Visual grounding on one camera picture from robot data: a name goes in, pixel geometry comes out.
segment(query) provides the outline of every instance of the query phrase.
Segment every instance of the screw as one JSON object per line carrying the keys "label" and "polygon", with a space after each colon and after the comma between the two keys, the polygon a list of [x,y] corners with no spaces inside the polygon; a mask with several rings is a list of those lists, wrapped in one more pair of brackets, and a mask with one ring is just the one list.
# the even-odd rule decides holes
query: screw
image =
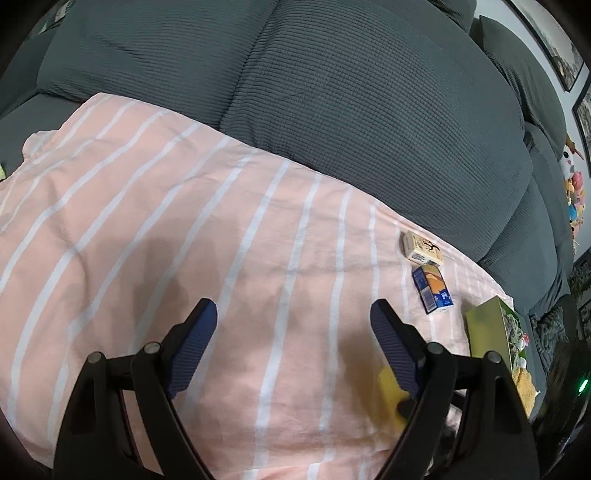
{"label": "screw", "polygon": [[443,353],[443,346],[437,342],[429,342],[427,344],[427,350],[429,350],[429,352],[433,355],[440,355]]}
{"label": "screw", "polygon": [[92,352],[89,356],[88,356],[88,363],[90,364],[97,364],[98,362],[100,362],[100,359],[103,358],[103,355],[100,352]]}
{"label": "screw", "polygon": [[489,359],[491,362],[493,362],[494,364],[498,364],[498,363],[500,363],[500,362],[501,362],[501,360],[503,360],[503,359],[501,358],[501,356],[500,356],[498,353],[496,353],[496,352],[488,352],[488,353],[486,354],[486,357],[487,357],[487,358],[488,358],[488,359]]}
{"label": "screw", "polygon": [[160,351],[160,344],[158,342],[150,342],[144,347],[144,352],[153,355]]}

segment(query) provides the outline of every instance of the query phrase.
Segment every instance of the sofa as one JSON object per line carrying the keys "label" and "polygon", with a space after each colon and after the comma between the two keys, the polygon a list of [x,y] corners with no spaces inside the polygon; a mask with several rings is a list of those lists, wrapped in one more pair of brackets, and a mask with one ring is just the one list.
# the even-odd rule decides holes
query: sofa
{"label": "sofa", "polygon": [[373,195],[478,262],[528,332],[569,294],[566,123],[531,52],[475,5],[77,0],[0,79],[0,160],[12,174],[29,135],[95,93],[154,103]]}

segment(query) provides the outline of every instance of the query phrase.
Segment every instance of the striped bedsheet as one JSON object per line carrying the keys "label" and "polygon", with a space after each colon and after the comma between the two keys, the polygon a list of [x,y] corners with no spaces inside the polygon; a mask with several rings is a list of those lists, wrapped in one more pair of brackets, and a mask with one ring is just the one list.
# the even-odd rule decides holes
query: striped bedsheet
{"label": "striped bedsheet", "polygon": [[[370,195],[153,105],[98,94],[24,157],[0,184],[0,408],[48,465],[88,354],[134,353],[208,297],[219,326],[174,404],[214,475],[372,478],[400,432],[376,383],[371,303],[386,298],[462,354],[462,311],[494,295],[511,304]],[[443,251],[452,309],[425,315],[408,230]]]}

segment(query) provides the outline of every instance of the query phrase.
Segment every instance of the green box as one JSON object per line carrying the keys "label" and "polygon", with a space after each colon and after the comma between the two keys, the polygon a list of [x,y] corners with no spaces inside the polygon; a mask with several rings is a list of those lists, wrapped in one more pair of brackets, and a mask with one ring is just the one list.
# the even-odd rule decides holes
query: green box
{"label": "green box", "polygon": [[485,353],[494,350],[499,353],[510,371],[513,362],[509,350],[509,340],[505,330],[503,311],[516,319],[519,317],[499,297],[492,297],[482,305],[466,312],[466,323],[470,341],[470,354],[482,358]]}

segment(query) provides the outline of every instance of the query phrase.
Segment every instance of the wall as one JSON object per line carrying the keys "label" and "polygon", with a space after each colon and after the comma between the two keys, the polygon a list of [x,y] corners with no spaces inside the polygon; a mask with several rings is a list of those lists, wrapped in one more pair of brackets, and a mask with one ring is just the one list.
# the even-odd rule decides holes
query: wall
{"label": "wall", "polygon": [[[574,103],[579,98],[585,80],[589,75],[589,68],[584,65],[583,70],[577,78],[577,82],[574,84],[570,92],[565,92],[558,75],[554,71],[552,64],[548,60],[548,57],[544,54],[544,50],[537,43],[535,37],[530,33],[529,29],[521,21],[519,16],[513,11],[513,9],[504,0],[478,0],[476,7],[476,16],[483,15],[485,17],[493,18],[497,20],[507,28],[509,28],[515,35],[517,35],[533,52],[537,60],[543,66],[548,73],[548,77],[552,80],[552,84],[558,93],[558,98],[564,108],[564,116],[566,117],[566,128],[570,135],[570,138],[577,145],[577,149],[584,154],[583,140],[581,138],[579,128],[577,127],[576,121],[573,115]],[[554,25],[548,25],[548,30],[555,28]],[[589,178],[589,169],[586,163],[581,160],[578,155],[574,156],[574,162],[576,170],[579,170],[583,174],[585,188],[590,192],[589,201],[591,202],[591,179]],[[577,235],[576,241],[579,244],[577,247],[578,258],[582,253],[591,247],[591,206],[589,213],[585,216],[586,221],[580,228],[579,234]]]}

